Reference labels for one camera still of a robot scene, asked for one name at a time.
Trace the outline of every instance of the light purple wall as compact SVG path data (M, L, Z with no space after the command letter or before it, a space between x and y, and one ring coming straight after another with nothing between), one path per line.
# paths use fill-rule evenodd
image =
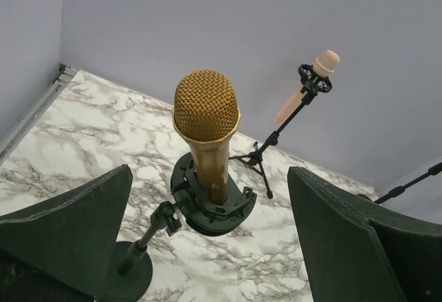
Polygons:
M280 149L383 188L442 153L442 0L64 0L62 60L171 103L179 80L233 83L259 140L325 49L334 89Z
M62 0L0 0L0 138L55 77Z

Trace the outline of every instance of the stand leg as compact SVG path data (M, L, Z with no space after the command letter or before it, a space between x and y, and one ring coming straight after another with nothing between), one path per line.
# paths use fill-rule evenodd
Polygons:
M230 160L232 160L232 159L241 160L241 159L248 158L248 157L249 157L249 155L234 155L233 157L229 157L229 159Z
M269 181L267 181L264 167L262 166L261 162L259 162L258 165L260 165L261 176L262 176L262 179L264 180L265 187L267 188L267 197L271 200L273 198L273 193L270 190Z

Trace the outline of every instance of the black plastic mount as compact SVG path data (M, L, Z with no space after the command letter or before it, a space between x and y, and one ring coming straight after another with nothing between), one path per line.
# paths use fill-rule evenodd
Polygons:
M232 232L252 212L256 194L250 187L243 192L229 175L227 200L223 205L210 202L195 174L190 153L183 155L175 164L171 178L171 191L186 223L205 236L221 236Z
M278 145L278 138L282 130L293 120L293 118L302 110L306 105L309 105L311 101L318 95L318 93L328 93L333 88L332 83L328 77L321 77L313 70L313 65L300 65L298 68L300 75L300 81L303 85L301 93L306 93L301 99L301 104L293 111L293 113L280 125L276 131L272 131L270 136L265 140L261 147L258 148L258 142L253 144L255 151L250 152L247 155L235 155L230 157L230 160L238 160L242 164L258 173L262 176L264 184L267 190L267 197L272 199L273 192L270 190L269 181L262 165L262 154L270 146Z
M137 302L146 293L153 276L153 264L147 254L148 242L166 228L169 236L181 228L174 216L179 204L163 202L151 215L151 226L139 240L117 242L98 302Z

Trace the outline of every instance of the marble surface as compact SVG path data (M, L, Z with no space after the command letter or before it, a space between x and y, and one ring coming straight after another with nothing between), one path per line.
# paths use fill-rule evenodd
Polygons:
M253 140L234 135L231 154ZM171 106L80 71L0 167L0 214L78 187L128 164L134 180L119 240L139 238L169 191L176 160L189 148L173 130ZM250 217L217 238L185 225L149 246L153 281L142 301L313 301L287 188L290 166L306 167L338 187L374 197L371 187L337 176L275 149L264 154L275 194L237 161L229 173L258 194Z

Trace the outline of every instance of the microphone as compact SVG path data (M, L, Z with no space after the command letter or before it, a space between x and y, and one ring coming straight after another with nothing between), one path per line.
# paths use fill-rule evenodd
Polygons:
M321 80L321 78L326 78L333 74L336 67L339 65L339 56L331 51L326 50L321 56L316 58L313 64L313 71L317 74L312 82L314 85ZM307 94L304 84L301 84L299 88L290 96L290 98L285 102L273 119L278 125L281 125L287 118L301 105L303 97Z
M173 127L190 153L176 163L171 191L186 222L207 236L233 231L251 213L256 194L241 193L229 175L229 143L241 119L230 81L213 70L197 70L178 84Z
M230 81L212 70L187 75L175 91L173 127L189 145L198 181L212 203L227 199L229 143L241 114Z

